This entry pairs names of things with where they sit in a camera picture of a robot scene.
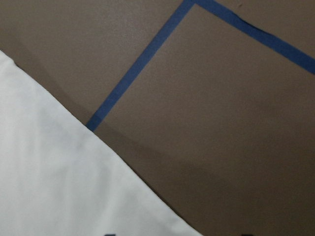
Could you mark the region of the white long-sleeve printed shirt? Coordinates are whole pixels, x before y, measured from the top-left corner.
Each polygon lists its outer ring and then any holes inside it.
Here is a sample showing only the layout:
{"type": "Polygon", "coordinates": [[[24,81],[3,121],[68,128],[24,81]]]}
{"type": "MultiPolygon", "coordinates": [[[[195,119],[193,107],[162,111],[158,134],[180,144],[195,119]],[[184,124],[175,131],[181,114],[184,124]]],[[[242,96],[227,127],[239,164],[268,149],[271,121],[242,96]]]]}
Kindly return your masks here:
{"type": "Polygon", "coordinates": [[[0,55],[3,236],[196,236],[99,137],[0,55]]]}

